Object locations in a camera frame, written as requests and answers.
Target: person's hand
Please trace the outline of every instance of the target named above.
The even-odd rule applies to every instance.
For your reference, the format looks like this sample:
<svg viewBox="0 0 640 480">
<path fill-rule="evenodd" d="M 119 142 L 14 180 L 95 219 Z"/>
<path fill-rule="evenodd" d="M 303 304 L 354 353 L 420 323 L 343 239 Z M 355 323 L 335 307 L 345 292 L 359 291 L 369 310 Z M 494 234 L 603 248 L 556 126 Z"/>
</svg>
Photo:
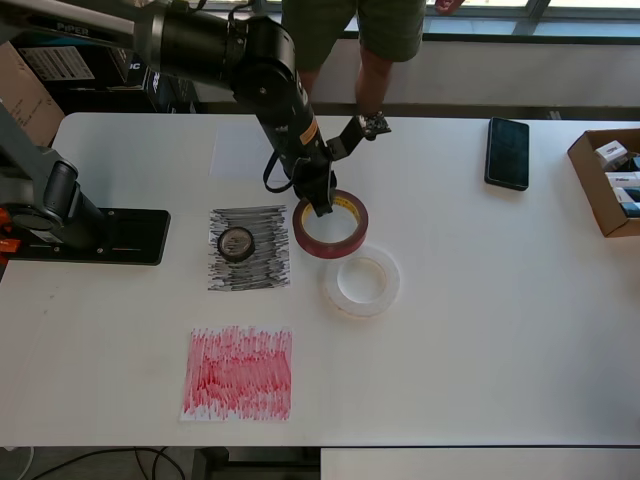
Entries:
<svg viewBox="0 0 640 480">
<path fill-rule="evenodd" d="M 463 3 L 464 0 L 436 0 L 436 12 L 440 15 L 451 15 Z"/>
</svg>

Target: shorts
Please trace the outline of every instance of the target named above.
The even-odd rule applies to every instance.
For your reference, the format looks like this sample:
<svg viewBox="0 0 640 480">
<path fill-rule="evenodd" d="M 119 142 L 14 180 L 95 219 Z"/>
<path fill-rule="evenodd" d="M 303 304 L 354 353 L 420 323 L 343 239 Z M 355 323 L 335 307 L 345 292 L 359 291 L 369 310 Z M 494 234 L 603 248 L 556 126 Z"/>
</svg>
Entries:
<svg viewBox="0 0 640 480">
<path fill-rule="evenodd" d="M 283 0 L 298 70 L 319 69 L 357 14 L 360 44 L 386 60 L 411 60 L 422 41 L 425 0 Z"/>
</svg>

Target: red tape roll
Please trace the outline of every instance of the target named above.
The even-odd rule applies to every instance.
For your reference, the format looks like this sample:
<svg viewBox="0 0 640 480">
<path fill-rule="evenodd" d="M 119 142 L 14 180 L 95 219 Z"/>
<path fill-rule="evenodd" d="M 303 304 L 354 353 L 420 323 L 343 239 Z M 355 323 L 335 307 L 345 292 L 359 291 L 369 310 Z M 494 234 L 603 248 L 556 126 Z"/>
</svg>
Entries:
<svg viewBox="0 0 640 480">
<path fill-rule="evenodd" d="M 355 196 L 342 190 L 336 190 L 334 205 L 349 210 L 358 226 L 355 231 L 344 240 L 336 243 L 320 242 L 309 235 L 304 229 L 304 223 L 313 212 L 313 207 L 308 200 L 301 200 L 293 212 L 293 233 L 298 244 L 310 255 L 324 259 L 342 258 L 355 252 L 364 242 L 369 228 L 369 214 L 364 204 Z"/>
</svg>

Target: black phone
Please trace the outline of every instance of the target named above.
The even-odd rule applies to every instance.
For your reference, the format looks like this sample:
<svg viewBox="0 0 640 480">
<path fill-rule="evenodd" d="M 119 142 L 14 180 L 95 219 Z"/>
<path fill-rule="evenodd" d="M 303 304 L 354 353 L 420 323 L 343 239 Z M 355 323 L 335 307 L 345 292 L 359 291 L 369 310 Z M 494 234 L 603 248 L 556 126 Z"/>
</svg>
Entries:
<svg viewBox="0 0 640 480">
<path fill-rule="evenodd" d="M 529 188 L 529 125 L 491 119 L 484 181 L 520 192 Z"/>
</svg>

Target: red scribbled paper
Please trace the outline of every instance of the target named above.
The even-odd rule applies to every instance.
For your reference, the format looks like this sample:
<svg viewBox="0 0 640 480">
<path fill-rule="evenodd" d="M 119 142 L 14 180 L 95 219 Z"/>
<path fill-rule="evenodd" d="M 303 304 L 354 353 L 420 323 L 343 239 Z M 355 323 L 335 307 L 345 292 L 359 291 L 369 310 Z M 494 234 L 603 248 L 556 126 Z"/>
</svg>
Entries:
<svg viewBox="0 0 640 480">
<path fill-rule="evenodd" d="M 288 329 L 194 329 L 182 420 L 287 420 L 291 412 Z"/>
</svg>

